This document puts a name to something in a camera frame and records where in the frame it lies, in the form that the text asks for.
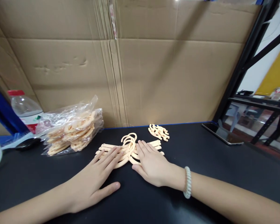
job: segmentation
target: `bottle cap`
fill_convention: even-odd
[[[22,95],[25,95],[23,90],[8,90],[7,93],[10,96],[22,96]]]

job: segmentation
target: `smartphone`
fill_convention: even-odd
[[[241,145],[244,143],[237,136],[223,128],[220,128],[214,123],[203,123],[202,126],[228,145]]]

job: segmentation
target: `red label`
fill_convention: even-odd
[[[26,124],[27,128],[29,129],[29,131],[31,131],[33,134],[35,134],[35,129],[37,124]]]

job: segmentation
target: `blue metal shelf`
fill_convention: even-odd
[[[29,132],[28,128],[18,118],[15,112],[12,110],[10,104],[0,93],[0,123],[6,128],[6,130],[14,135],[16,133]]]

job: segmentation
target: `black mouse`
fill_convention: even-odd
[[[29,138],[22,143],[18,144],[14,149],[19,151],[26,151],[29,150],[37,145],[40,144],[40,138]]]

